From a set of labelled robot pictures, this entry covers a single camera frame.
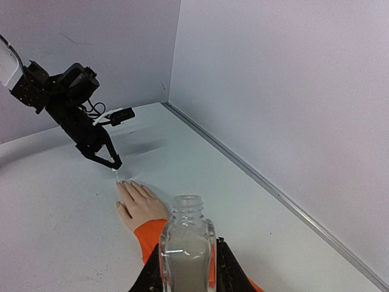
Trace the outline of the clear nail polish bottle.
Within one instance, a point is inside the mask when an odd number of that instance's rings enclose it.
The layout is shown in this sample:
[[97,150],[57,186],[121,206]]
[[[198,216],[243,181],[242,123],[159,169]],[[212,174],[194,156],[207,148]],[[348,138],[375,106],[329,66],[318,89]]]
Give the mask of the clear nail polish bottle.
[[216,291],[216,231],[200,195],[174,197],[159,240],[164,291]]

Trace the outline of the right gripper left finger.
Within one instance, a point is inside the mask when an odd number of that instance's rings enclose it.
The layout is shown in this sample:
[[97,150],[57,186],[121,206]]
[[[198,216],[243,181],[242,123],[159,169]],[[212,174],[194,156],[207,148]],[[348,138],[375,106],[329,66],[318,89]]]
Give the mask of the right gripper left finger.
[[163,292],[157,244],[129,292]]

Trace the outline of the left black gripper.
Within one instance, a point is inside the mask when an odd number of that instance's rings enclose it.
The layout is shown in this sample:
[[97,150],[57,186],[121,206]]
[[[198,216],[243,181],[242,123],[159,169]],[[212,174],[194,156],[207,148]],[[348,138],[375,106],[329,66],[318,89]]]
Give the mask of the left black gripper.
[[[85,158],[110,169],[122,166],[122,160],[106,130],[102,126],[93,125],[92,119],[81,109],[62,107],[58,113],[58,124],[76,143],[76,148]],[[96,155],[104,146],[108,149],[112,161]]]

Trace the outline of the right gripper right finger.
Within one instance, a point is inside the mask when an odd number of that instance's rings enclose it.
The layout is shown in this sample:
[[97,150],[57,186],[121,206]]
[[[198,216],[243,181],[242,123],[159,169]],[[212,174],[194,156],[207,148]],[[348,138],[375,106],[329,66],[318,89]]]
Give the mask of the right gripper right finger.
[[254,287],[238,263],[232,250],[219,237],[216,240],[216,291],[217,292],[250,292]]

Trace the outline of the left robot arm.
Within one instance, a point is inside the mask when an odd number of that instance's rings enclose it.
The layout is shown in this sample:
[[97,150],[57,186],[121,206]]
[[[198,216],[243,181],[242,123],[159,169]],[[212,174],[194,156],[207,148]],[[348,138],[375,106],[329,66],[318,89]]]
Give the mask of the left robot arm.
[[49,75],[35,61],[25,66],[15,48],[2,37],[1,83],[37,114],[46,111],[85,158],[110,169],[122,166],[108,132],[83,105],[100,86],[91,68],[74,63],[62,74]]

